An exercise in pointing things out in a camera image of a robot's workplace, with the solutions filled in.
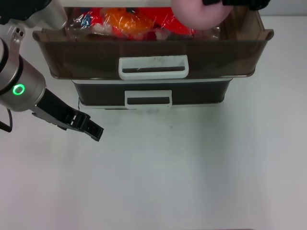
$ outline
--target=orange object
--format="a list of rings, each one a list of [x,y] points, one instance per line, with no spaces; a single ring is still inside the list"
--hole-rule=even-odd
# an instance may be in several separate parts
[[[146,33],[154,27],[154,21],[142,13],[130,13],[126,8],[106,10],[105,22],[119,29],[122,33],[136,36]]]

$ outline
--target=storage drawer unit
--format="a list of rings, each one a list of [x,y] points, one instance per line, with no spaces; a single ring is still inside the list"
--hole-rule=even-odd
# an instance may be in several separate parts
[[[72,10],[66,9],[68,17]],[[232,78],[254,73],[273,35],[246,7],[234,8],[218,41],[71,40],[64,29],[33,33],[51,75],[73,80],[83,105],[118,109],[220,103]]]

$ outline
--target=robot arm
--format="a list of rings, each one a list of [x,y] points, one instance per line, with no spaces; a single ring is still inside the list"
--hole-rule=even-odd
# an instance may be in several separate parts
[[[57,30],[66,24],[59,0],[1,0],[0,15],[0,104],[16,112],[32,110],[38,118],[99,141],[103,129],[89,115],[69,107],[49,91],[44,76],[19,55],[25,36],[22,25]],[[11,131],[1,122],[0,129]]]

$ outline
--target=plastic bag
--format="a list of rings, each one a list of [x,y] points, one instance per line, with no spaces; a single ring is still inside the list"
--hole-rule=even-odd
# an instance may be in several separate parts
[[[75,8],[66,32],[73,39],[102,35],[142,41],[216,40],[220,27],[206,31],[187,28],[176,19],[170,7]]]

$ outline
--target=green indicator light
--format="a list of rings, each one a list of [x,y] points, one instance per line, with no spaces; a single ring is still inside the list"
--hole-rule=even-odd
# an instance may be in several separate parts
[[[25,86],[22,84],[15,85],[13,88],[13,93],[17,96],[23,94],[24,91],[25,91]]]

